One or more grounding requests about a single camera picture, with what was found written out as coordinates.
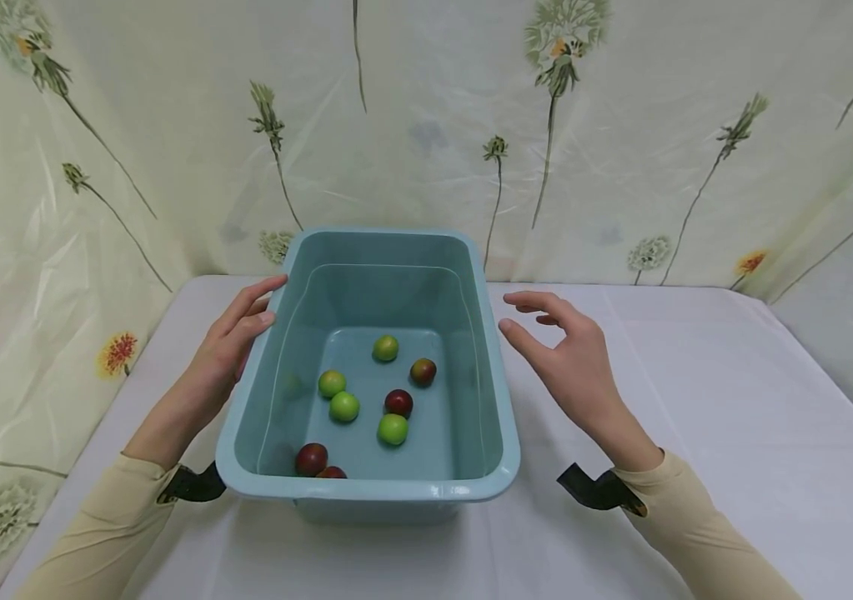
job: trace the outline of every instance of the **floral curtain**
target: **floral curtain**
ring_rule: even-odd
[[[853,2],[0,0],[0,581],[173,293],[336,225],[766,299],[853,398]]]

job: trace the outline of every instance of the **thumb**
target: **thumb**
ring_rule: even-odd
[[[509,345],[516,348],[516,352],[520,353],[522,358],[526,359],[533,369],[538,372],[540,367],[544,366],[544,361],[550,348],[536,342],[533,335],[529,334],[521,324],[512,320],[512,318],[503,318],[499,322],[499,330],[502,331],[504,338],[509,342]]]

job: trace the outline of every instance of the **forearm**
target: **forearm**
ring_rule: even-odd
[[[614,472],[646,505],[646,517],[627,513],[630,522],[676,568],[698,600],[800,600],[716,510],[685,461],[667,452],[648,472]]]
[[[173,511],[157,498],[174,470],[118,457],[16,598],[120,598]]]

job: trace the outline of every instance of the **hand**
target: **hand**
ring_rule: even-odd
[[[503,299],[522,313],[543,313],[536,315],[536,322],[566,332],[551,348],[512,318],[499,322],[509,345],[529,362],[570,421],[590,435],[616,467],[631,472],[658,467],[662,451],[623,403],[598,324],[551,292],[512,292]]]
[[[179,462],[193,438],[223,409],[243,375],[253,341],[275,321],[263,296],[279,290],[286,280],[285,274],[269,277],[238,293],[212,324],[186,371],[149,412],[124,455],[166,469]]]

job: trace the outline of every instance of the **left hand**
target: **left hand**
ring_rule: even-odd
[[[269,277],[245,287],[213,322],[196,356],[178,381],[153,407],[123,450],[125,456],[170,469],[188,445],[223,409],[242,377],[256,337],[276,316],[267,310],[269,292],[279,290],[287,276]]]

